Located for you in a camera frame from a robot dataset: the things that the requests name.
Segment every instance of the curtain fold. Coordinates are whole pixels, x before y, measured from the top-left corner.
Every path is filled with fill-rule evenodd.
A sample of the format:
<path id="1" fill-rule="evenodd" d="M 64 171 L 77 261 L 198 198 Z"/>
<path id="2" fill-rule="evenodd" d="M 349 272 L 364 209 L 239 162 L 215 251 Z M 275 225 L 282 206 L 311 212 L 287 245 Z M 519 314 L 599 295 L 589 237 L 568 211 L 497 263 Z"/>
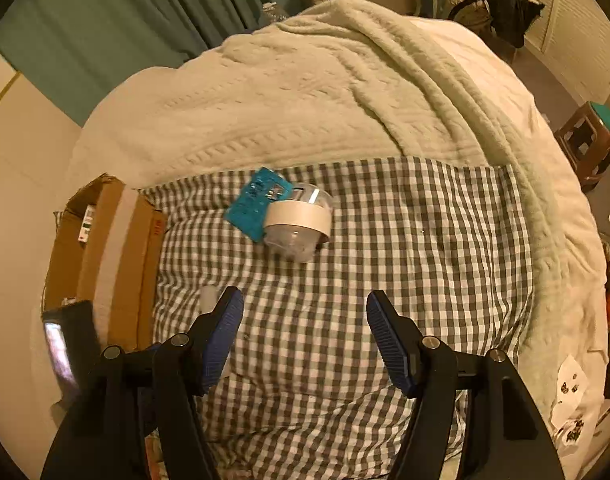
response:
<path id="1" fill-rule="evenodd" d="M 295 0 L 15 0 L 0 53 L 78 124 L 130 75 L 179 67 L 258 27 L 264 2 Z"/>

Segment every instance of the brown stool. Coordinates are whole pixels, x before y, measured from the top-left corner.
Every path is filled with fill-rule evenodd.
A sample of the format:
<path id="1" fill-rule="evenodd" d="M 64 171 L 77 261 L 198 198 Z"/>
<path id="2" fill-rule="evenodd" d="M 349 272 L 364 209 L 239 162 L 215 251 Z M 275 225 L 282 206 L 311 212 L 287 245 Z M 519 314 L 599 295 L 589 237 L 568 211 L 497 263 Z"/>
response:
<path id="1" fill-rule="evenodd" d="M 610 164 L 610 110 L 588 101 L 554 136 L 583 190 L 593 189 Z"/>

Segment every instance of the black and white checkered blanket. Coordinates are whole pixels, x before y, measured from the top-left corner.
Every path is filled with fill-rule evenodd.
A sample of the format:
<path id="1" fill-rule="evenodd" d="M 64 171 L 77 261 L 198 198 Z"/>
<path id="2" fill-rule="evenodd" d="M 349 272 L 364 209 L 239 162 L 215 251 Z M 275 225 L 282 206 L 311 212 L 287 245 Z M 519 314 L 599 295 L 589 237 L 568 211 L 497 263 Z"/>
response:
<path id="1" fill-rule="evenodd" d="M 335 199 L 330 242 L 309 264 L 295 264 L 223 219 L 252 173 L 145 190 L 169 214 L 155 339 L 211 310 L 200 302 L 204 287 L 238 286 L 245 314 L 230 374 L 201 407 L 221 471 L 255 479 L 383 475 L 413 402 L 389 381 L 365 299 L 382 288 L 421 332 L 459 351 L 500 347 L 516 363 L 532 270 L 514 174 L 404 157 L 281 170 Z M 461 397 L 448 457 L 462 445 L 464 407 Z"/>

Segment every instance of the closet door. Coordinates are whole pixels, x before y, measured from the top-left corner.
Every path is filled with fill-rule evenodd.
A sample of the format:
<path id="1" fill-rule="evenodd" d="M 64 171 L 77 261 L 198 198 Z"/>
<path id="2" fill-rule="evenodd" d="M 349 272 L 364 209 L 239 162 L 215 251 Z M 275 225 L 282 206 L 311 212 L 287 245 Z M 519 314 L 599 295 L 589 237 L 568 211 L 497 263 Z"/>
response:
<path id="1" fill-rule="evenodd" d="M 528 42 L 567 90 L 582 101 L 610 95 L 610 21 L 595 0 L 543 0 Z"/>

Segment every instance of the ribbed blue pad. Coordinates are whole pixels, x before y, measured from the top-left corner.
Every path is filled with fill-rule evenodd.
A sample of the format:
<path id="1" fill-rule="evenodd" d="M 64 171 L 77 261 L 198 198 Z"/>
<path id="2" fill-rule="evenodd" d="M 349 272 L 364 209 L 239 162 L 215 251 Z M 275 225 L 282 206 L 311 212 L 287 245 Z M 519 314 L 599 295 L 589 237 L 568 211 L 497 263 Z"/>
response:
<path id="1" fill-rule="evenodd" d="M 414 383 L 409 377 L 407 352 L 373 294 L 367 297 L 367 323 L 376 339 L 392 384 L 408 396 L 414 388 Z"/>
<path id="2" fill-rule="evenodd" d="M 239 331 L 240 321 L 243 319 L 243 295 L 237 290 L 229 300 L 225 312 L 212 332 L 210 340 L 203 350 L 203 375 L 201 384 L 203 390 L 214 386 L 223 373 L 229 349 L 234 343 L 236 333 Z"/>

